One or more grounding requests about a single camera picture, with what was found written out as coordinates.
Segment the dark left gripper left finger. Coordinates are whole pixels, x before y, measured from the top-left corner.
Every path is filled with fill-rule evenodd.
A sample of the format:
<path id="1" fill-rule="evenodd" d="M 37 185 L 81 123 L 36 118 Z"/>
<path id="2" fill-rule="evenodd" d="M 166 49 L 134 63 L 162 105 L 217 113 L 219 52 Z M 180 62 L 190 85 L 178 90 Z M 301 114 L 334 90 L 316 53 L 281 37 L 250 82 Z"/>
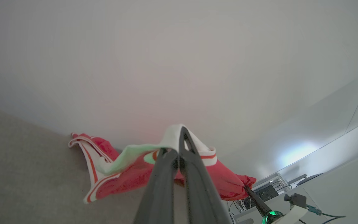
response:
<path id="1" fill-rule="evenodd" d="M 177 169 L 176 150 L 162 148 L 134 218 L 135 224 L 174 223 L 173 190 Z"/>

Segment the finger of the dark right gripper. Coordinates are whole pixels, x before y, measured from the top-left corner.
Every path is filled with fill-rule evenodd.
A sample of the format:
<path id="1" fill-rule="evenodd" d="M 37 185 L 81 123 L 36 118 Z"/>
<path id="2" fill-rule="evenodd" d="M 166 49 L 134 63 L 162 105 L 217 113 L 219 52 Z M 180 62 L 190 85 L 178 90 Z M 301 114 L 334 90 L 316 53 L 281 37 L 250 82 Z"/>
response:
<path id="1" fill-rule="evenodd" d="M 245 186 L 244 189 L 262 217 L 272 211 L 272 209 L 256 193 L 254 193 L 250 187 Z"/>

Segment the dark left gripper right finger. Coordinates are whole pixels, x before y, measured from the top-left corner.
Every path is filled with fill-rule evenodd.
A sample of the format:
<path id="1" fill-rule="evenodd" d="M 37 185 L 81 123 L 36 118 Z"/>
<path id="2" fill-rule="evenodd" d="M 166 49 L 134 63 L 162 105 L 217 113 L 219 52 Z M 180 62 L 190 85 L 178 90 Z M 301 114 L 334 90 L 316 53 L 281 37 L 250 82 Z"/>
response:
<path id="1" fill-rule="evenodd" d="M 228 214 L 186 127 L 180 129 L 178 150 L 189 224 L 227 224 Z"/>

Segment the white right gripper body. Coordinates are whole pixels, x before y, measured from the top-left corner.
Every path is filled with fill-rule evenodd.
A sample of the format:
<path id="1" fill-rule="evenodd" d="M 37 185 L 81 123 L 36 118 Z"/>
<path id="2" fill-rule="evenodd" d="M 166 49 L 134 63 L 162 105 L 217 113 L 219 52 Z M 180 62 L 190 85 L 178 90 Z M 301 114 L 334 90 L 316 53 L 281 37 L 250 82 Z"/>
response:
<path id="1" fill-rule="evenodd" d="M 262 224 L 294 224 L 302 218 L 308 209 L 296 205 L 290 207 L 290 211 L 284 215 L 277 210 L 271 210 L 263 216 Z"/>

